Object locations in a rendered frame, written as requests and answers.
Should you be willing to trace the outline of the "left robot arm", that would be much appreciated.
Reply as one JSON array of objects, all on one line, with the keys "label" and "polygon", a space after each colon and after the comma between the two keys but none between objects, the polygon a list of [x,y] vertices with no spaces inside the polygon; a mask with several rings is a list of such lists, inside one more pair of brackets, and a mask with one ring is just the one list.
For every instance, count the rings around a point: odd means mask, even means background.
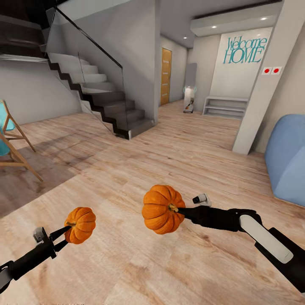
[{"label": "left robot arm", "polygon": [[18,280],[28,271],[45,261],[51,256],[56,257],[56,252],[59,252],[67,245],[67,241],[54,245],[53,241],[69,230],[71,226],[56,230],[47,236],[44,227],[37,227],[33,231],[35,239],[35,249],[26,253],[23,257],[16,261],[8,261],[0,266],[0,293],[3,293],[9,286],[12,279]]}]

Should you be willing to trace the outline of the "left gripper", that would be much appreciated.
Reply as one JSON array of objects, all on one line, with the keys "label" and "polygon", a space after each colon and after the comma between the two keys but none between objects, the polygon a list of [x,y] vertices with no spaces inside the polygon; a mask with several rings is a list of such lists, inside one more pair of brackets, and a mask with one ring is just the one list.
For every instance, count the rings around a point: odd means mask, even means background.
[{"label": "left gripper", "polygon": [[71,226],[68,225],[67,227],[50,233],[49,236],[44,236],[42,238],[44,242],[41,245],[26,253],[24,257],[28,268],[32,270],[34,267],[45,261],[50,256],[52,259],[54,259],[56,257],[56,252],[59,252],[61,249],[63,249],[68,242],[63,240],[62,242],[54,245],[53,241],[64,234],[70,228]]}]

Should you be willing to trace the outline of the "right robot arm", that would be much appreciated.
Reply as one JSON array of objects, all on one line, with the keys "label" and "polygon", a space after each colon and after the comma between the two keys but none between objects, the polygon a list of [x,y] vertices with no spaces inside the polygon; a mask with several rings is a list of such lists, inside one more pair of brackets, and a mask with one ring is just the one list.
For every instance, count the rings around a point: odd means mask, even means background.
[{"label": "right robot arm", "polygon": [[178,208],[178,213],[191,219],[193,224],[232,232],[246,232],[255,241],[255,247],[305,297],[305,250],[272,227],[263,226],[255,210],[211,208],[207,193],[193,198],[194,208]]}]

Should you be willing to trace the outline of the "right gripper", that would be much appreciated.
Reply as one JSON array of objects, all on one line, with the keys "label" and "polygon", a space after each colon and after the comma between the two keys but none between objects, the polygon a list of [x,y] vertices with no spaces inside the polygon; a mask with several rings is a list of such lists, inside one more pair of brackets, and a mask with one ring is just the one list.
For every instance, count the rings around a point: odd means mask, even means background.
[{"label": "right gripper", "polygon": [[225,213],[222,209],[199,205],[194,208],[178,208],[178,213],[191,219],[193,224],[225,230]]}]

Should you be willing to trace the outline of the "pumpkin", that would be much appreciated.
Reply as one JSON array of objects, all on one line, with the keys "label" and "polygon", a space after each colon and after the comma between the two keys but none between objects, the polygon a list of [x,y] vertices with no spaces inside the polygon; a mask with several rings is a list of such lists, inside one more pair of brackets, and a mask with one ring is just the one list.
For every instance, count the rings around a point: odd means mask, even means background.
[{"label": "pumpkin", "polygon": [[64,226],[71,226],[67,230],[65,240],[68,243],[81,244],[87,240],[91,235],[96,226],[96,215],[92,212],[91,208],[78,207],[74,209],[66,219]]},{"label": "pumpkin", "polygon": [[141,213],[146,227],[156,234],[175,232],[185,215],[178,208],[186,208],[182,195],[169,185],[154,185],[143,198]]}]

